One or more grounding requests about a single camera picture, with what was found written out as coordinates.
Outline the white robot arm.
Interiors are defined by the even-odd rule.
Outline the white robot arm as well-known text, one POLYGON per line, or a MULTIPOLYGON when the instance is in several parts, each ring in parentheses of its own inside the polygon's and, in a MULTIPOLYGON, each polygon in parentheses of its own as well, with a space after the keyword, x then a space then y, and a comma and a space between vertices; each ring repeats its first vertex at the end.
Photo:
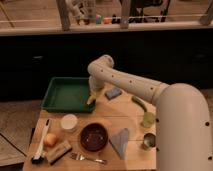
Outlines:
POLYGON ((197 88, 118 71, 109 55, 91 62, 87 71, 92 93, 110 83, 156 107, 157 171, 213 171, 210 111, 197 88))

